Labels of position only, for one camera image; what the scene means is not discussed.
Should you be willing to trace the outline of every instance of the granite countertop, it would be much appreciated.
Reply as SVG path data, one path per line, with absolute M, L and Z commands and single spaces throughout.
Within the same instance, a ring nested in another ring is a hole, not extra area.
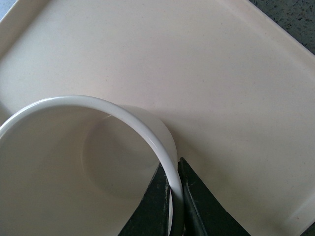
M 0 0 L 0 19 L 16 0 Z M 297 41 L 315 54 L 314 0 L 249 0 Z M 315 235 L 315 223 L 303 236 Z

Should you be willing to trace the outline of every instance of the mug rim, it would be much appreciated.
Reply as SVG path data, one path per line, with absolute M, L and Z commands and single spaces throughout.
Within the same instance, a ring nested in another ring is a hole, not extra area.
M 64 95 L 45 98 L 22 108 L 5 121 L 0 126 L 0 140 L 10 128 L 23 118 L 26 118 L 43 109 L 62 106 L 90 108 L 112 115 L 130 126 L 147 142 L 163 166 L 171 188 L 173 218 L 170 235 L 181 236 L 184 228 L 184 196 L 181 180 L 176 167 L 174 166 L 171 155 L 167 152 L 159 138 L 146 124 L 119 105 L 100 98 L 85 95 Z

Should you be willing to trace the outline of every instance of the white mug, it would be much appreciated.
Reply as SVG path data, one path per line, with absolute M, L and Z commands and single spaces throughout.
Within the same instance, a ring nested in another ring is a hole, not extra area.
M 177 152 L 161 120 L 88 96 L 35 102 L 0 127 L 0 234 L 117 235 L 159 161 L 171 187 L 171 234 L 179 236 Z

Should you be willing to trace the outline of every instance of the mug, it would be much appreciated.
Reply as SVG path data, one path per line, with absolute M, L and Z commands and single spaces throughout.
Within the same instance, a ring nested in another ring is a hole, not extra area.
M 117 235 L 159 161 L 171 188 L 171 235 L 179 236 L 177 152 L 160 119 L 81 95 L 35 102 L 0 127 L 0 234 Z

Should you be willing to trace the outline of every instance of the tray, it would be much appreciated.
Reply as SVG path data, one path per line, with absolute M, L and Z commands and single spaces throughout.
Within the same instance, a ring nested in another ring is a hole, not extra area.
M 315 220 L 315 57 L 247 0 L 19 0 L 0 42 L 2 122 L 64 94 L 136 105 L 251 235 Z

